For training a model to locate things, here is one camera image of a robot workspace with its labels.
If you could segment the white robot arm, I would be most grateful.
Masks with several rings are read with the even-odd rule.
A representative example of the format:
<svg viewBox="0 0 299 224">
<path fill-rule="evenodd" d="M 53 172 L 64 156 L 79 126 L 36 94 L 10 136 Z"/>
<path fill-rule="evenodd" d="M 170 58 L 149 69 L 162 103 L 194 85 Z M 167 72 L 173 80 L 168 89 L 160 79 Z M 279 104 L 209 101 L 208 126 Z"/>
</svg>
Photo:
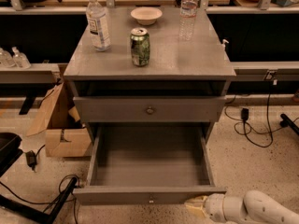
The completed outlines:
<svg viewBox="0 0 299 224">
<path fill-rule="evenodd" d="M 243 198 L 213 193 L 191 198 L 187 210 L 197 217 L 214 222 L 235 224 L 299 224 L 299 215 L 258 190 L 248 191 Z"/>
</svg>

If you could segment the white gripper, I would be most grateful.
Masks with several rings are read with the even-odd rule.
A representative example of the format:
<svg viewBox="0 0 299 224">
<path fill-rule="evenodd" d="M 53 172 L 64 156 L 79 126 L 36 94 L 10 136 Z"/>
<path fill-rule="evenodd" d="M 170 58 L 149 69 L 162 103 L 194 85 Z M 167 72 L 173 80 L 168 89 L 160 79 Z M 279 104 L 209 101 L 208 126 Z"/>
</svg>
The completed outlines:
<svg viewBox="0 0 299 224">
<path fill-rule="evenodd" d="M 208 197 L 198 196 L 191 198 L 184 205 L 191 214 L 197 217 L 205 218 L 207 214 L 211 220 L 224 223 L 223 201 L 223 194 L 214 193 Z"/>
</svg>

